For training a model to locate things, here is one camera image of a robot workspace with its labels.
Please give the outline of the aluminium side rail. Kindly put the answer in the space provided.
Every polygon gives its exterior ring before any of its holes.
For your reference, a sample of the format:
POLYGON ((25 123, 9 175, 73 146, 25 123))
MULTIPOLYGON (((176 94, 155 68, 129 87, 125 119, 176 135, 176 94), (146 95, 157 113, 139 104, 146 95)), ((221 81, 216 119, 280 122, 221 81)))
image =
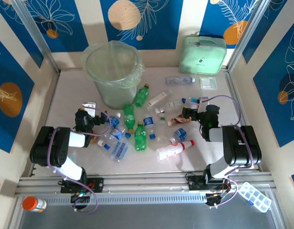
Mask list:
POLYGON ((241 105, 241 99, 238 94, 237 88, 233 82, 231 75, 226 72, 225 79, 228 84, 228 88, 233 98, 234 106, 237 109, 238 122, 235 125, 235 133, 239 136, 239 139, 243 141, 242 145, 235 146, 235 159, 238 162, 246 162, 241 169, 253 169, 255 165, 259 164, 262 159, 262 153, 251 125, 247 125, 247 120, 244 114, 244 109, 241 105))
POLYGON ((30 161, 30 151, 41 127, 45 125, 48 119, 59 76, 60 73, 53 75, 50 81, 44 81, 41 83, 40 86, 33 90, 33 93, 30 97, 29 105, 31 114, 29 115, 28 120, 31 124, 31 136, 26 146, 28 159, 25 170, 23 172, 23 175, 29 177, 32 175, 33 167, 32 162, 30 161))

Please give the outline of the clear plastic waste bin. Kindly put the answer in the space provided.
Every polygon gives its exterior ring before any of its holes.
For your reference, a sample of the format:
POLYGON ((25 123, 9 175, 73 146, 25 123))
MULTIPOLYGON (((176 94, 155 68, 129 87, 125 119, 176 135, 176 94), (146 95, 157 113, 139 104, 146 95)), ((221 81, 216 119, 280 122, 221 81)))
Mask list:
POLYGON ((93 82, 104 104, 111 109, 120 110, 123 108, 125 104, 131 104, 137 93, 137 86, 132 88, 127 88, 127 89, 122 89, 122 88, 117 88, 114 86, 96 83, 95 81, 93 82))

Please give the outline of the copper foil wrapper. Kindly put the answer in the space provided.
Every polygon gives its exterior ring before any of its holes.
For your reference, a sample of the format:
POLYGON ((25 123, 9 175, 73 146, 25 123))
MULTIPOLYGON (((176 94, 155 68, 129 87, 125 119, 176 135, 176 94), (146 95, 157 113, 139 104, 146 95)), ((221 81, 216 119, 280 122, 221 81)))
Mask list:
POLYGON ((167 121, 167 125, 169 127, 174 126, 174 125, 178 125, 178 124, 185 124, 185 123, 187 123, 187 122, 183 122, 183 115, 182 114, 180 114, 177 117, 167 121))

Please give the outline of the large water bottle pale label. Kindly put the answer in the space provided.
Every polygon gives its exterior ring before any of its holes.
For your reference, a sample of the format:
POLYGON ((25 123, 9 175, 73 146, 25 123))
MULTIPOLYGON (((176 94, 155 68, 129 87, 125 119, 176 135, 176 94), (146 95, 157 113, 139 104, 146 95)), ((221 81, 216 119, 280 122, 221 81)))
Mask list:
POLYGON ((113 161, 121 161, 124 159, 126 152, 128 150, 128 143, 125 141, 118 141, 116 144, 109 146, 105 144, 104 146, 105 152, 109 154, 109 157, 113 161))

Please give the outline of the clear plastic organizer box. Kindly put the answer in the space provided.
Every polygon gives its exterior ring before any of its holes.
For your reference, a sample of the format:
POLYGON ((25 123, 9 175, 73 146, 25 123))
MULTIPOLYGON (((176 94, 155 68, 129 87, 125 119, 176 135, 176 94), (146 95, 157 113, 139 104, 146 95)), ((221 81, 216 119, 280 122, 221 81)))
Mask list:
POLYGON ((238 190, 238 194, 242 196, 250 205, 254 206, 262 213, 266 213, 272 203, 272 200, 257 190, 250 183, 245 182, 238 190))

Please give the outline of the small clear bottle blue cap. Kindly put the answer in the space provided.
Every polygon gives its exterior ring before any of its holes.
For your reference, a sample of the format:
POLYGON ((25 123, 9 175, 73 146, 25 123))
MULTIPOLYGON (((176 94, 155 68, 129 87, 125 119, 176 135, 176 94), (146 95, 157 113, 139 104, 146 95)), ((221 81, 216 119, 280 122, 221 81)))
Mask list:
POLYGON ((184 106, 185 102, 186 102, 186 98, 181 98, 179 100, 167 102, 163 105, 160 105, 159 107, 156 107, 154 110, 157 115, 159 115, 161 113, 166 114, 166 113, 175 111, 179 108, 182 108, 184 106))

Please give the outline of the small clear zip bag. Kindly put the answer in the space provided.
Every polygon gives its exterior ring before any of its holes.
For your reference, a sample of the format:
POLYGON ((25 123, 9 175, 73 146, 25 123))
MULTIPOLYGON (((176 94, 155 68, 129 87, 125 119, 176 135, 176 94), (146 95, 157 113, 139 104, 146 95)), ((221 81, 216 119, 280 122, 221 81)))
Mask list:
POLYGON ((200 87, 203 90, 217 90, 215 77, 200 77, 200 87))

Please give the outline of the clear bottle pale blue label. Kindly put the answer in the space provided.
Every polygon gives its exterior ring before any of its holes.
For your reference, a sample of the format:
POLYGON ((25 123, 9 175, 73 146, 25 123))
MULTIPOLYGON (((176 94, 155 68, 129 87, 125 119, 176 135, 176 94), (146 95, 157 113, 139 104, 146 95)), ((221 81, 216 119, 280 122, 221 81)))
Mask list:
POLYGON ((190 85, 195 82, 195 78, 189 75, 170 76, 165 78, 166 85, 190 85))

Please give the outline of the small black wiring board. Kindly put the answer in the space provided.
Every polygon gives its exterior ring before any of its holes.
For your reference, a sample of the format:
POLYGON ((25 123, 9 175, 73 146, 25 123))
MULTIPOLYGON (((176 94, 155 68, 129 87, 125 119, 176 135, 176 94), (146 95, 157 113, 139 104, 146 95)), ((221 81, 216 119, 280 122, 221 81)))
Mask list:
POLYGON ((213 207, 222 202, 222 199, 227 196, 228 192, 206 194, 206 205, 213 207))
POLYGON ((81 195, 81 194, 74 194, 71 196, 71 203, 80 204, 80 203, 90 203, 90 196, 81 195))

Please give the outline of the water bottle white cap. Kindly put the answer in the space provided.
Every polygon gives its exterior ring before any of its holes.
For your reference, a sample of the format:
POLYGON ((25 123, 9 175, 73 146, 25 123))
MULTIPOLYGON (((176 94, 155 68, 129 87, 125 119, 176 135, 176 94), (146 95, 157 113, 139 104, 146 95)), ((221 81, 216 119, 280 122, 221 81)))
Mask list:
POLYGON ((117 112, 115 115, 110 116, 111 125, 113 128, 116 128, 120 123, 121 113, 117 112))
POLYGON ((187 132, 183 128, 179 128, 176 131, 174 131, 173 137, 171 137, 169 141, 172 145, 175 145, 177 143, 185 141, 187 136, 187 132))

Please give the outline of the orange cap pill bottle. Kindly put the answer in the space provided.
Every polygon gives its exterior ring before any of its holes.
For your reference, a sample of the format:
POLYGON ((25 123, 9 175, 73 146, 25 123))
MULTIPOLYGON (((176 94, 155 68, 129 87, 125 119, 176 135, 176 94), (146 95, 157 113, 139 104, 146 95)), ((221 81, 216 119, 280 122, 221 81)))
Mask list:
POLYGON ((43 212, 47 207, 47 202, 44 199, 29 196, 24 199, 21 206, 27 211, 43 212))

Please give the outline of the green plastic soda bottle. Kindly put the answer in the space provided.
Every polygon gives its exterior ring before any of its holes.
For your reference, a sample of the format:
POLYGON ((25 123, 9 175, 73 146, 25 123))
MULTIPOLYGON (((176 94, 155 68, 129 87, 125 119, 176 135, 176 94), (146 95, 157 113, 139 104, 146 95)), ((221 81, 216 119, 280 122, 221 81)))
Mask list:
POLYGON ((144 123, 142 121, 138 122, 137 128, 134 132, 134 148, 136 151, 145 151, 147 148, 146 144, 146 131, 144 128, 144 123))
POLYGON ((134 107, 132 104, 126 104, 123 107, 124 113, 124 124, 128 128, 128 132, 130 134, 134 133, 134 125, 135 125, 135 115, 134 115, 134 107))
POLYGON ((134 105, 136 107, 142 107, 144 102, 146 101, 148 95, 149 95, 149 84, 145 84, 144 87, 139 89, 138 93, 136 94, 136 97, 133 101, 134 105))

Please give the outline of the white bottle red cap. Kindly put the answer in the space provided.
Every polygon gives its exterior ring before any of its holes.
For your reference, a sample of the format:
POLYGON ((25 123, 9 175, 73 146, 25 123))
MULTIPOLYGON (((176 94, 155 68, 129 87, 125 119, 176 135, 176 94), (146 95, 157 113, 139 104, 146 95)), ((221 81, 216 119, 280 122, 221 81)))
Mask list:
POLYGON ((193 140, 184 141, 184 142, 173 142, 172 144, 166 147, 158 148, 156 150, 156 153, 160 160, 164 160, 168 157, 177 155, 192 146, 194 146, 193 140))

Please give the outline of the clear bag blue red items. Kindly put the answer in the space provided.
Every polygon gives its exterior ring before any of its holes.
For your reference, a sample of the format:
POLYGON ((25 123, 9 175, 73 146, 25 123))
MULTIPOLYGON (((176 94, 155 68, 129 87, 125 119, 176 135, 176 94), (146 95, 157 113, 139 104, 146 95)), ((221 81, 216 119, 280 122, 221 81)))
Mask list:
POLYGON ((208 97, 186 98, 184 106, 189 107, 191 109, 197 109, 199 113, 205 112, 207 105, 209 105, 209 102, 203 102, 203 101, 207 99, 208 97))

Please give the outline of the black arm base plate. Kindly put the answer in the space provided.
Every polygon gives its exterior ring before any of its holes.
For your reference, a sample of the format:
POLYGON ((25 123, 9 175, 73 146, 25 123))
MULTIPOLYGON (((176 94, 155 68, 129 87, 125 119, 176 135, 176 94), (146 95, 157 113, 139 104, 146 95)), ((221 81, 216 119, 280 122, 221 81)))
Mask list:
POLYGON ((185 179, 188 183, 190 191, 230 191, 231 184, 226 179, 210 179, 207 177, 186 174, 185 179))
MULTIPOLYGON (((85 184, 87 187, 92 189, 95 193, 101 193, 103 190, 103 184, 104 179, 101 177, 96 178, 87 178, 85 181, 83 181, 83 184, 85 184)), ((64 181, 60 180, 58 181, 58 185, 61 187, 61 193, 68 193, 68 194, 75 194, 75 193, 89 193, 89 191, 82 187, 81 185, 78 185, 76 183, 73 183, 71 181, 64 181)))

